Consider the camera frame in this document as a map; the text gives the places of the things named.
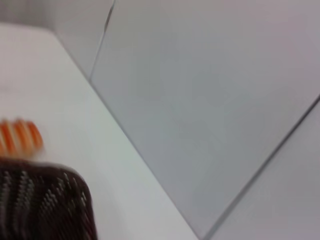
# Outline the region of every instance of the blurry object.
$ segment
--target blurry object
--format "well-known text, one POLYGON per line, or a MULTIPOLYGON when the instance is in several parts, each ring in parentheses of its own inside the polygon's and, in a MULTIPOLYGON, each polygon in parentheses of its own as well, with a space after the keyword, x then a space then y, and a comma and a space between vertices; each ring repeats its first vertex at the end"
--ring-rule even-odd
POLYGON ((42 148, 42 137, 33 122, 18 119, 0 123, 0 157, 26 158, 42 148))
POLYGON ((73 170, 0 158, 0 182, 0 239, 97 239, 89 188, 73 170))
POLYGON ((25 23, 30 0, 0 0, 0 21, 25 23))

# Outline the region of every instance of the white cabinet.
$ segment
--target white cabinet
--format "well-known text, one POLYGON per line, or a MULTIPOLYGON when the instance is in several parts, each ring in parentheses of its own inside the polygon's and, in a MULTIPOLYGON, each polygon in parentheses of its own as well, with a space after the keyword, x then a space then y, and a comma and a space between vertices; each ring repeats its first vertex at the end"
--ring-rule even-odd
POLYGON ((318 96, 319 5, 116 2, 93 85, 200 238, 318 96))
POLYGON ((280 149, 212 240, 320 236, 320 105, 280 149))

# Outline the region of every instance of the white panel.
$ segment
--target white panel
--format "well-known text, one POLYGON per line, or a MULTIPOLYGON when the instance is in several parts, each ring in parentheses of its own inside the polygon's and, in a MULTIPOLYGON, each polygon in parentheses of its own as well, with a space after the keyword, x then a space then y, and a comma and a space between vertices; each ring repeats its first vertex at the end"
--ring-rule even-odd
POLYGON ((318 104, 212 240, 319 239, 319 173, 318 104))
POLYGON ((319 7, 116 2, 93 84, 201 238, 319 94, 319 7))
POLYGON ((0 119, 33 120, 41 162, 89 186, 100 240, 196 240, 52 32, 0 25, 0 119))

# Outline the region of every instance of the orange and white stripes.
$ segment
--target orange and white stripes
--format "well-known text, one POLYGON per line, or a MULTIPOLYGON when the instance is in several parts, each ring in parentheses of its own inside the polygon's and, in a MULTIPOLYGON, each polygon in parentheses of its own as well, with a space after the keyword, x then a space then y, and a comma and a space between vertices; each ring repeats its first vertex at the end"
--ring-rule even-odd
POLYGON ((0 123, 0 156, 29 157, 43 147, 42 137, 31 121, 0 123))

